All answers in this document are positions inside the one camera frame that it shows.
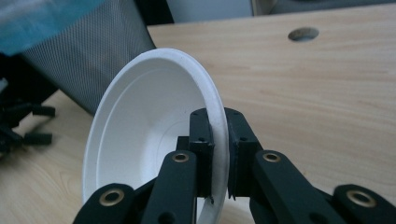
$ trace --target wood grain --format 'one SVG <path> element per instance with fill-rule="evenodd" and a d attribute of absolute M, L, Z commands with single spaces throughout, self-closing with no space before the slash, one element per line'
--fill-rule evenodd
<path fill-rule="evenodd" d="M 181 49 L 214 79 L 225 106 L 246 116 L 265 148 L 286 154 L 317 188 L 354 183 L 396 204 L 396 5 L 149 27 L 159 48 Z M 288 34 L 315 27 L 294 43 Z M 92 117 L 63 93 L 48 147 L 0 161 L 1 223 L 71 223 Z M 227 200 L 220 223 L 253 223 L 248 199 Z"/>

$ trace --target white bowl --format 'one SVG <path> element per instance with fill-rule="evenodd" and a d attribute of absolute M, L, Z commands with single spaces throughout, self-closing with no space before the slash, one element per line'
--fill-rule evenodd
<path fill-rule="evenodd" d="M 228 128 L 218 91 L 206 70 L 175 49 L 154 49 L 129 62 L 108 87 L 93 120 L 82 175 L 86 202 L 110 183 L 134 189 L 157 176 L 177 137 L 189 135 L 190 113 L 206 107 L 213 129 L 212 194 L 198 204 L 198 223 L 217 223 L 227 189 Z"/>

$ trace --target metal ring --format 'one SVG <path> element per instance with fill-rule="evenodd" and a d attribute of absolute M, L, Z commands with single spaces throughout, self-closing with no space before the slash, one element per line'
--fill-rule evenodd
<path fill-rule="evenodd" d="M 264 155 L 262 155 L 262 157 L 266 161 L 270 161 L 270 162 L 279 162 L 280 161 L 280 157 L 272 152 L 265 153 Z"/>
<path fill-rule="evenodd" d="M 375 199 L 363 191 L 351 189 L 346 192 L 346 196 L 350 201 L 360 206 L 368 208 L 376 206 Z"/>
<path fill-rule="evenodd" d="M 109 200 L 109 199 L 107 198 L 107 196 L 110 195 L 110 194 L 113 194 L 113 193 L 114 193 L 114 194 L 117 194 L 117 198 L 114 199 L 114 200 Z M 100 203 L 102 206 L 106 206 L 106 207 L 108 207 L 108 206 L 113 206 L 113 205 L 119 203 L 120 201 L 122 201 L 122 199 L 124 198 L 124 196 L 125 196 L 125 194 L 124 194 L 124 192 L 123 192 L 122 189 L 109 189 L 109 190 L 107 190 L 105 193 L 103 193 L 103 194 L 100 196 L 99 203 Z"/>
<path fill-rule="evenodd" d="M 173 155 L 172 159 L 176 162 L 185 162 L 189 160 L 189 155 L 184 153 L 177 153 Z"/>

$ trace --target wooden floor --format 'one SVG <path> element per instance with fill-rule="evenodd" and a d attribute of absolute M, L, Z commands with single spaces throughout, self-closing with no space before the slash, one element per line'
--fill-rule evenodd
<path fill-rule="evenodd" d="M 287 155 L 317 188 L 353 183 L 396 204 L 396 5 L 149 27 L 157 47 L 181 49 L 244 113 L 265 148 Z M 316 39 L 288 34 L 314 27 Z M 1 223 L 71 223 L 92 117 L 55 93 L 54 119 L 17 132 L 53 133 L 48 147 L 0 161 Z M 220 223 L 253 223 L 248 200 L 226 201 Z"/>

